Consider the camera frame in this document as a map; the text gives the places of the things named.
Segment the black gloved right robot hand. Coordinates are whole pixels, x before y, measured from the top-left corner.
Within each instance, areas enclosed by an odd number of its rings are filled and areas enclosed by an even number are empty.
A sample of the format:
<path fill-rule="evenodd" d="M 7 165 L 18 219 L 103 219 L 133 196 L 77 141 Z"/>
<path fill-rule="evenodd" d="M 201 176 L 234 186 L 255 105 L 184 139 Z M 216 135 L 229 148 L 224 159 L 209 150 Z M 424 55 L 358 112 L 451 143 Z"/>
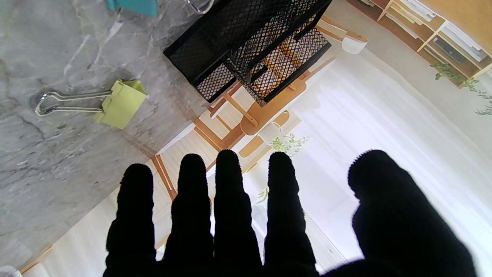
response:
<path fill-rule="evenodd" d="M 469 250 L 411 175 L 386 152 L 364 152 L 350 166 L 347 180 L 359 200 L 352 228 L 363 258 L 329 270 L 324 277 L 477 276 Z M 171 233 L 158 261 L 153 176 L 146 165 L 130 165 L 122 177 L 116 218 L 108 231 L 103 276 L 321 276 L 288 155 L 275 152 L 269 158 L 263 259 L 235 152 L 218 154 L 215 185 L 211 201 L 202 158 L 184 156 L 178 194 L 171 205 Z"/>

